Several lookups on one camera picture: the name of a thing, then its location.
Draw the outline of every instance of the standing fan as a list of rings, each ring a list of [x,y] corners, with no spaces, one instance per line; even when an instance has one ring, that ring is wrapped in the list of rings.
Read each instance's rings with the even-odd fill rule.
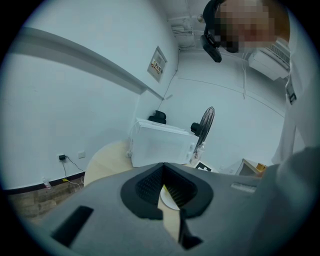
[[[191,125],[191,132],[193,132],[195,136],[199,137],[199,140],[196,144],[194,152],[196,152],[199,145],[201,145],[201,143],[204,142],[205,139],[207,138],[207,135],[210,131],[210,127],[212,125],[214,118],[215,118],[215,109],[213,108],[213,106],[211,106],[205,111],[200,123],[194,122]]]

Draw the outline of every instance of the wooden round table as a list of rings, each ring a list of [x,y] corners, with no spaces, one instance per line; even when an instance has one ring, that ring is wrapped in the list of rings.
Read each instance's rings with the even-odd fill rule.
[[[110,143],[101,148],[90,160],[84,175],[84,186],[111,175],[130,171],[134,167],[131,158],[126,157],[129,140]],[[169,234],[178,241],[180,215],[178,210],[167,207],[159,197],[158,208],[163,212],[163,225]]]

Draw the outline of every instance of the wall-mounted air conditioner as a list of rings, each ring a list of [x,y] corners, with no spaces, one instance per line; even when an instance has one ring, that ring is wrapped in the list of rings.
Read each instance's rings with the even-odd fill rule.
[[[290,72],[289,50],[281,47],[279,43],[270,47],[256,49],[248,59],[249,66],[273,81],[286,78]]]

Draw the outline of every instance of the framed sign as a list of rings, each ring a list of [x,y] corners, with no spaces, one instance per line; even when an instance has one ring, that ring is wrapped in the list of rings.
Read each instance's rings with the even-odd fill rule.
[[[165,71],[166,63],[167,63],[167,60],[165,56],[161,52],[160,48],[157,47],[152,56],[152,59],[148,66],[147,71],[154,77],[154,79],[160,82],[161,77]]]

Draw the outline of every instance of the white wall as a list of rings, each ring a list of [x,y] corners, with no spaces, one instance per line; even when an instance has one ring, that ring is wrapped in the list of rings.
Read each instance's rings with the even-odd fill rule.
[[[167,124],[188,131],[208,107],[215,117],[203,159],[217,170],[242,158],[271,165],[284,122],[284,85],[247,67],[247,96],[243,99],[240,62],[222,56],[215,63],[206,53],[182,52],[179,69],[160,111]]]
[[[86,169],[100,148],[128,137],[136,116],[158,109],[178,64],[156,0],[48,0],[24,27],[34,31],[22,32],[0,77],[5,189],[63,178],[57,154]],[[160,83],[147,72],[157,47],[167,59]]]
[[[58,62],[10,54],[1,93],[3,187],[57,180],[66,154],[85,170],[104,145],[125,139],[139,95],[99,76]],[[78,159],[78,151],[86,157]],[[67,175],[79,171],[66,165]]]
[[[178,44],[157,0],[46,1],[24,26],[96,52],[161,96],[177,68]],[[160,83],[147,72],[158,46],[167,59]]]

